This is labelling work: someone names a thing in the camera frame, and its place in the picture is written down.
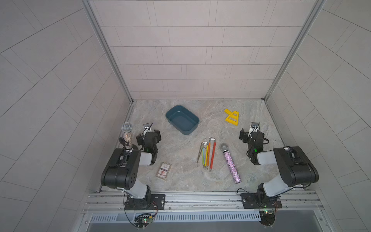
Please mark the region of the yellow-handled hex key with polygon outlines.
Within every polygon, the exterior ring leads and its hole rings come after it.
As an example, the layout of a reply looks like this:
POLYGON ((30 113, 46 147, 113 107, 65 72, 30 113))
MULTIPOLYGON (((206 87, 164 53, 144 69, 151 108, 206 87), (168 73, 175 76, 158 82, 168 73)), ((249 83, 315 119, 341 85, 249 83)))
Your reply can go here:
POLYGON ((204 148, 205 148, 204 169, 206 170, 207 169, 207 158, 208 158, 208 145, 206 145, 204 148))

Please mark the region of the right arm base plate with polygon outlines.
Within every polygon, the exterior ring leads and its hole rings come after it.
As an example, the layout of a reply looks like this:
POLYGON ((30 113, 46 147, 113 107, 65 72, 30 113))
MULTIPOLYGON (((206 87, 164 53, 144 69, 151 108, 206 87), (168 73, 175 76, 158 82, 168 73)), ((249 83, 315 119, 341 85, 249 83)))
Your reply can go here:
POLYGON ((256 193, 241 193, 244 209, 280 209, 282 203, 280 196, 268 197, 264 194, 260 196, 256 193))

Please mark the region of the red-handled hex key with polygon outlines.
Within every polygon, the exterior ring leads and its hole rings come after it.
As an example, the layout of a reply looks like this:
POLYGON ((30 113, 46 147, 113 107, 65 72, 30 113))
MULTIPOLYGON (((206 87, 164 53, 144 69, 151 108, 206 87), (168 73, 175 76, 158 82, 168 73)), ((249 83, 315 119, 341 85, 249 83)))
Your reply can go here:
POLYGON ((214 162, 214 154, 215 154, 215 148, 216 148, 216 139, 213 137, 209 138, 210 140, 210 150, 212 151, 211 158, 210 158, 210 166, 209 166, 209 172, 213 169, 213 162, 214 162))

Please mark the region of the bare steel hex key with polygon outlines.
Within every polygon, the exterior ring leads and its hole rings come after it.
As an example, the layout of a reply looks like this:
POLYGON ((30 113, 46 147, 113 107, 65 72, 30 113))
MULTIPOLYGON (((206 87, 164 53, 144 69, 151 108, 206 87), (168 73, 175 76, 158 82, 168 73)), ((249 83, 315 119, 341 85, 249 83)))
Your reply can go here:
POLYGON ((201 154, 203 153, 203 148, 204 148, 204 142, 201 142, 201 145, 200 145, 200 149, 199 149, 199 152, 198 152, 198 156, 197 156, 197 161, 196 161, 196 163, 198 163, 199 160, 200 160, 201 154))

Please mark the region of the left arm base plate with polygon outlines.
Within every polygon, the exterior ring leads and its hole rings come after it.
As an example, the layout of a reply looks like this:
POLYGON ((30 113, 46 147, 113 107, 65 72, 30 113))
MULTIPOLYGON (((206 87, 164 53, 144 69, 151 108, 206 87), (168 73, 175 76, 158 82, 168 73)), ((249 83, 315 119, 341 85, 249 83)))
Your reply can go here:
POLYGON ((143 199, 128 198, 124 206, 126 210, 163 210, 165 205, 165 194, 151 194, 143 199))

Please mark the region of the teal plastic storage box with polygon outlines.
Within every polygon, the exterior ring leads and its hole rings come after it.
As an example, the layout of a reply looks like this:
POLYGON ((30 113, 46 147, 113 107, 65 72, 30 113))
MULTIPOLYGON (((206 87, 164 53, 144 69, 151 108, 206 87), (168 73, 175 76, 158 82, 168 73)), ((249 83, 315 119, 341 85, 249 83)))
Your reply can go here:
POLYGON ((197 127, 200 119, 182 105, 176 105, 165 115, 168 122, 183 135, 190 135, 197 127))

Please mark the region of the orange-handled hex key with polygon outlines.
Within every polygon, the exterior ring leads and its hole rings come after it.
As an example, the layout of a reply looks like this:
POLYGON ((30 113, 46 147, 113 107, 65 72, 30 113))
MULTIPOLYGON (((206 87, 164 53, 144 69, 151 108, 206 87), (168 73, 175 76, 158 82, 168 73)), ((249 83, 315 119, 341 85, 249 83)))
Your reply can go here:
POLYGON ((210 156, 210 145, 211 145, 211 143, 208 142, 207 144, 208 144, 208 158, 207 158, 207 170, 208 170, 209 169, 209 156, 210 156))

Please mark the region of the green-handled hex key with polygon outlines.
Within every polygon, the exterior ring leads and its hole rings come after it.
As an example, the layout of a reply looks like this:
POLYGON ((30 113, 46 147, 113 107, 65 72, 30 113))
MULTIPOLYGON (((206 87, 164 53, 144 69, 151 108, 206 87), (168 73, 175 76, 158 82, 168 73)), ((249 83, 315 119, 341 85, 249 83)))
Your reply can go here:
POLYGON ((208 145, 207 142, 203 142, 203 148, 202 148, 203 167, 205 167, 205 162, 206 162, 207 145, 208 145))

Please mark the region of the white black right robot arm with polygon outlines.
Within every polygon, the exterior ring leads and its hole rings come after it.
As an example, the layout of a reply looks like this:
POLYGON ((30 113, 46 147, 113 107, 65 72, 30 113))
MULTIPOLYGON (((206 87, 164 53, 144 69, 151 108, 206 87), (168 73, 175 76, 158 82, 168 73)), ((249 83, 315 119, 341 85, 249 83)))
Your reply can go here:
POLYGON ((319 174, 304 151, 298 147, 274 148, 265 151, 269 140, 264 133, 240 131, 239 139, 248 145, 247 157, 256 165, 276 164, 279 174, 258 186, 255 193, 240 194, 245 209, 282 208, 280 195, 295 187, 306 188, 318 182, 319 174))

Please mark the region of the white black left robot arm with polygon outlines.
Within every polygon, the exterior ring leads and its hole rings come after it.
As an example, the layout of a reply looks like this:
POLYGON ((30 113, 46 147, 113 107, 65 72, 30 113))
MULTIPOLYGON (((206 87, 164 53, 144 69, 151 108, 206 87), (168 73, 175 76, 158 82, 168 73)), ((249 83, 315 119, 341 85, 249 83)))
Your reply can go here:
POLYGON ((100 182, 102 186, 122 190, 128 195, 124 200, 127 210, 153 210, 156 204, 153 203, 151 189, 137 176, 140 166, 152 166, 156 162, 161 134, 159 130, 146 131, 137 135, 136 139, 142 148, 138 149, 135 145, 131 149, 116 148, 102 172, 100 182))

